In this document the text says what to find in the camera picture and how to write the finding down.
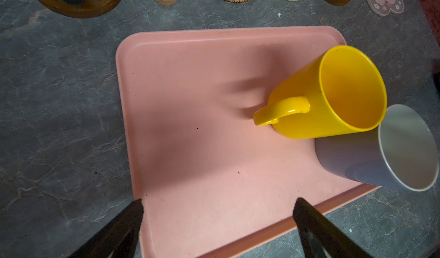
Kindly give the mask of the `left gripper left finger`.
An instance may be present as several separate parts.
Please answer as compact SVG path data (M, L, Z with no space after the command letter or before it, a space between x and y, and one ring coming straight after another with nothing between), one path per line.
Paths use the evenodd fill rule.
M71 258L132 258L139 241L144 208L141 199L130 203L112 221L73 252Z

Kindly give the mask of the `white mug purple handle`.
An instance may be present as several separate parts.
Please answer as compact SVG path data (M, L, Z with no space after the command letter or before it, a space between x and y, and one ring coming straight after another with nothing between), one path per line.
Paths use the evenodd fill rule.
M326 171L390 189L427 191L440 173L434 136L412 108L389 106L375 129L317 138L315 150Z

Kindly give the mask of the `pink plastic tray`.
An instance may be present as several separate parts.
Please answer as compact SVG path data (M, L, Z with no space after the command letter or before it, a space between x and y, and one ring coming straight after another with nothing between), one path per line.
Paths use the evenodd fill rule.
M326 214L375 187L333 175L311 139L252 114L328 49L330 26L145 32L116 66L144 258L229 258L296 228L299 197Z

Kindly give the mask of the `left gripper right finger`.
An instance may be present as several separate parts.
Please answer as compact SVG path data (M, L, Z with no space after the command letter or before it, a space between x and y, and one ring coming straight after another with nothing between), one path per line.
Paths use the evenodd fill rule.
M298 198L292 217L306 258L369 258L366 251L327 220L304 198Z

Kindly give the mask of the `dark brown round coaster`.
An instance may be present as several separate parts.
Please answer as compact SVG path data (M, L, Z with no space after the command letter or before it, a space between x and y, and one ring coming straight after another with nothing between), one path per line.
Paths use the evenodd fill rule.
M93 18L114 9L121 0L85 0L80 6L71 6L62 0L38 0L46 8L72 18Z

